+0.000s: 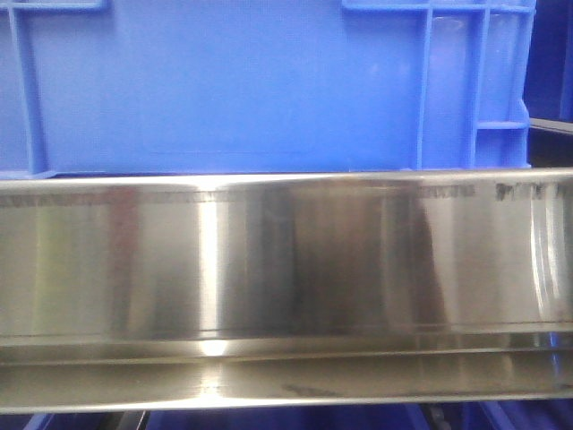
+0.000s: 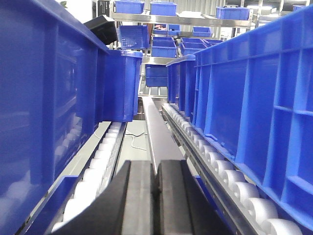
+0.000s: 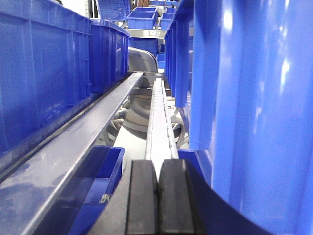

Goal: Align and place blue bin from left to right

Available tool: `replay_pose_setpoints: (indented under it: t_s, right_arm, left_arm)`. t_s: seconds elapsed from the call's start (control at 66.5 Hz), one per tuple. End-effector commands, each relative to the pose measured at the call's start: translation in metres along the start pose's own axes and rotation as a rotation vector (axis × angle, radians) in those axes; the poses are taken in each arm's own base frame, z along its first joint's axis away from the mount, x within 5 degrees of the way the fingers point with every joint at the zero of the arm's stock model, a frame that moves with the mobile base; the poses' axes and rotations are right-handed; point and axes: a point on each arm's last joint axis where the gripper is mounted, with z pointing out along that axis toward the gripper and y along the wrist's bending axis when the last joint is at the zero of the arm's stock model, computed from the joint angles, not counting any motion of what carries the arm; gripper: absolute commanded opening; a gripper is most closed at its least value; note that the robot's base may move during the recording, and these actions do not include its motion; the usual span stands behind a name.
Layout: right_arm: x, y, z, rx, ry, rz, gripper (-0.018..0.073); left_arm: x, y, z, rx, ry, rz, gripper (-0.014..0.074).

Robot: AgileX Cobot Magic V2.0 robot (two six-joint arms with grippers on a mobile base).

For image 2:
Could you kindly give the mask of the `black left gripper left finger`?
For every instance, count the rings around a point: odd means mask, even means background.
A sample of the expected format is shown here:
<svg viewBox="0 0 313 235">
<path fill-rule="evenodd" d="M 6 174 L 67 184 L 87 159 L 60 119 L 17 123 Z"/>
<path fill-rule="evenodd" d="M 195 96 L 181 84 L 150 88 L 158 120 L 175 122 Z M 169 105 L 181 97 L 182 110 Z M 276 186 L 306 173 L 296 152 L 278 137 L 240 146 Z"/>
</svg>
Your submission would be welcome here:
<svg viewBox="0 0 313 235">
<path fill-rule="evenodd" d="M 125 161 L 107 188 L 56 235 L 152 235 L 154 173 L 149 161 Z"/>
</svg>

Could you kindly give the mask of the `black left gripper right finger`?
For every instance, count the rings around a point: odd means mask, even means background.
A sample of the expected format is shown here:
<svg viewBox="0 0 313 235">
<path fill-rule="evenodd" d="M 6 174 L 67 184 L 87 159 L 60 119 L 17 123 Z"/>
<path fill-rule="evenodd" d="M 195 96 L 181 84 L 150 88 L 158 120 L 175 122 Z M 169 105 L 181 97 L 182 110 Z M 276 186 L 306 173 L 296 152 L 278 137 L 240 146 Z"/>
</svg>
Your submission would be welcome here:
<svg viewBox="0 0 313 235">
<path fill-rule="evenodd" d="M 230 235 L 185 160 L 160 162 L 152 191 L 154 234 Z"/>
</svg>

